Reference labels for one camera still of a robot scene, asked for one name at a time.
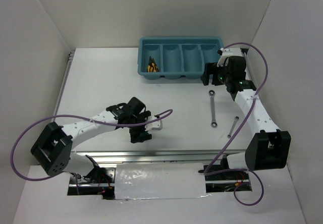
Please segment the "yellow black long-nose pliers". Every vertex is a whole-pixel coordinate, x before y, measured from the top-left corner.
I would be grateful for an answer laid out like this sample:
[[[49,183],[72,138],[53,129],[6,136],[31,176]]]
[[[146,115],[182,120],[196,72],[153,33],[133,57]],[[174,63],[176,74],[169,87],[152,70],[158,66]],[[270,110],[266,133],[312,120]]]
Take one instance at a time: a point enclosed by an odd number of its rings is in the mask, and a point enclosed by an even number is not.
[[[157,73],[157,72],[159,72],[159,68],[158,68],[154,58],[152,58],[152,57],[149,57],[147,71],[149,73]]]

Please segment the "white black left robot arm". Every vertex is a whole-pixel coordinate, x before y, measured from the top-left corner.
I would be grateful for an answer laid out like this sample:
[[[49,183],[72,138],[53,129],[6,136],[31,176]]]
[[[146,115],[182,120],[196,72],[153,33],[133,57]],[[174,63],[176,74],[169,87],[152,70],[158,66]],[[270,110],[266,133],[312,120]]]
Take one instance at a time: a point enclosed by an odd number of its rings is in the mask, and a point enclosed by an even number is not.
[[[129,128],[131,143],[150,140],[152,135],[143,125],[150,117],[151,112],[145,104],[132,97],[128,103],[109,106],[90,120],[62,126],[56,122],[47,124],[31,153],[50,177],[68,172],[94,183],[107,175],[106,170],[99,167],[92,157],[74,153],[76,146],[102,133],[117,130],[122,124]]]

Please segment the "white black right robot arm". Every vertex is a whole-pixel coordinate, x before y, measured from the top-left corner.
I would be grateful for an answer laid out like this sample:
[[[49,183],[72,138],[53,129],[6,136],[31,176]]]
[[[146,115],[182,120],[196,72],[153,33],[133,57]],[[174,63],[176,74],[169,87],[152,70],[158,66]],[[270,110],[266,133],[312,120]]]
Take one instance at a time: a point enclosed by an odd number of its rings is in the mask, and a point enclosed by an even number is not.
[[[242,126],[248,124],[253,137],[245,152],[222,159],[220,174],[232,179],[237,169],[260,171],[282,169],[287,163],[291,135],[271,120],[258,98],[259,88],[246,79],[246,59],[243,56],[221,56],[217,63],[206,63],[201,80],[204,85],[225,85],[234,102],[243,111]]]

